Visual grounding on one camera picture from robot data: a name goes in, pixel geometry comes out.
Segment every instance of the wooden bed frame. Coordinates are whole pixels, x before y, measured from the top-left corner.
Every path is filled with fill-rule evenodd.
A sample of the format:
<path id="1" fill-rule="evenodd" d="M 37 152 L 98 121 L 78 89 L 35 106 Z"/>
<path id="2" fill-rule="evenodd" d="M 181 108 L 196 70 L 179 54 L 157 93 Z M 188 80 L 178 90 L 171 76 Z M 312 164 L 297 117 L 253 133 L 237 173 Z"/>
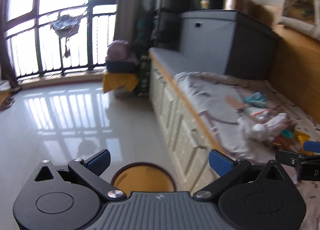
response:
<path id="1" fill-rule="evenodd" d="M 271 84 L 320 122 L 320 42 L 297 31 L 276 25 L 279 7 L 258 6 L 260 21 L 280 36 Z M 207 164 L 211 149 L 225 150 L 199 117 L 176 80 L 149 52 L 152 59 L 150 100 L 167 143 L 177 174 L 178 190 L 195 191 L 218 176 Z"/>
<path id="2" fill-rule="evenodd" d="M 320 41 L 277 25 L 281 8 L 257 6 L 256 18 L 280 36 L 269 81 L 320 123 Z"/>

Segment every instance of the orange circle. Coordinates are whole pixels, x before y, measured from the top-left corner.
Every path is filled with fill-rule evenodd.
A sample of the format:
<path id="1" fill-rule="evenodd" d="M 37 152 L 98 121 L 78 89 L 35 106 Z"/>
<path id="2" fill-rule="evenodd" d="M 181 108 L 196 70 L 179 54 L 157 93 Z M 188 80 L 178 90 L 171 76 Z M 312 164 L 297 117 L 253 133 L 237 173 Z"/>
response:
<path id="1" fill-rule="evenodd" d="M 111 184 L 129 197 L 132 191 L 174 192 L 175 183 L 162 168 L 151 163 L 132 163 L 113 177 Z"/>

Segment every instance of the white bedsheet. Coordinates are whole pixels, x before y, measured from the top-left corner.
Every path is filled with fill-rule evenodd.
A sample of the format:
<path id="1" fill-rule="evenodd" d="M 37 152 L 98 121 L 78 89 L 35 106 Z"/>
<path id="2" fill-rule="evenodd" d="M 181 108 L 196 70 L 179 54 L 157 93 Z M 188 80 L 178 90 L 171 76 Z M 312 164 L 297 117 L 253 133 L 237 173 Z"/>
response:
<path id="1" fill-rule="evenodd" d="M 252 164 L 265 164 L 275 158 L 276 151 L 259 142 L 246 142 L 237 124 L 239 113 L 225 101 L 230 95 L 239 101 L 254 92 L 262 91 L 268 107 L 282 105 L 289 117 L 297 122 L 297 129 L 310 135 L 311 141 L 320 142 L 320 125 L 302 109 L 282 96 L 267 81 L 241 80 L 214 73 L 184 72 L 175 76 L 180 89 L 212 132 L 217 143 L 233 159 L 246 159 Z M 295 169 L 284 166 L 307 204 L 303 230 L 320 229 L 320 184 L 297 182 Z"/>

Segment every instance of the windowsill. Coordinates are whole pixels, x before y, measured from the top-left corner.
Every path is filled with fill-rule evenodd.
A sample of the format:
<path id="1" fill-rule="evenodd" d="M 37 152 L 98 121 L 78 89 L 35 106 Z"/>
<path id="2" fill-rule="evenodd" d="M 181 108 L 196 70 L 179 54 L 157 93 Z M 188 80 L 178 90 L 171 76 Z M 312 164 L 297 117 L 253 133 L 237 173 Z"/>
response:
<path id="1" fill-rule="evenodd" d="M 102 81 L 105 70 L 98 71 L 83 71 L 83 72 L 70 72 L 62 76 L 61 74 L 54 74 L 50 76 L 30 78 L 19 81 L 22 89 L 43 87 L 51 85 L 60 85 L 67 83 Z"/>

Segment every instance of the clutter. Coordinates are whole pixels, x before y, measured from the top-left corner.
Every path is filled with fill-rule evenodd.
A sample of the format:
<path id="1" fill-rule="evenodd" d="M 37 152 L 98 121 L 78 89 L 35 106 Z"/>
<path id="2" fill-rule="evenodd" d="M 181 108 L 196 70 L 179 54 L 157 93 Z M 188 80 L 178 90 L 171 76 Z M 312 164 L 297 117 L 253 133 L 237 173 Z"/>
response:
<path id="1" fill-rule="evenodd" d="M 303 132 L 300 132 L 299 130 L 295 130 L 295 135 L 299 141 L 301 153 L 303 153 L 305 155 L 314 155 L 313 152 L 309 152 L 308 150 L 304 149 L 304 143 L 305 143 L 305 141 L 310 139 L 310 135 L 305 134 Z"/>
<path id="2" fill-rule="evenodd" d="M 136 73 L 139 60 L 135 53 L 130 51 L 129 42 L 115 40 L 109 47 L 106 57 L 107 70 L 110 73 Z"/>
<path id="3" fill-rule="evenodd" d="M 244 137 L 258 142 L 272 142 L 281 131 L 288 127 L 288 122 L 289 118 L 286 113 L 278 114 L 265 124 L 256 123 L 253 126 L 252 121 L 248 121 L 245 117 L 238 119 L 240 130 L 244 132 Z"/>
<path id="4" fill-rule="evenodd" d="M 248 107 L 245 112 L 259 123 L 266 123 L 270 120 L 270 109 L 268 108 Z"/>
<path id="5" fill-rule="evenodd" d="M 283 130 L 274 140 L 273 145 L 281 151 L 294 151 L 293 134 L 289 130 Z"/>
<path id="6" fill-rule="evenodd" d="M 109 73 L 103 75 L 102 85 L 103 93 L 116 90 L 119 87 L 125 87 L 127 91 L 132 91 L 138 84 L 136 74 L 130 73 Z"/>
<path id="7" fill-rule="evenodd" d="M 252 96 L 244 99 L 244 102 L 259 108 L 265 108 L 267 106 L 267 99 L 262 92 L 254 93 Z"/>

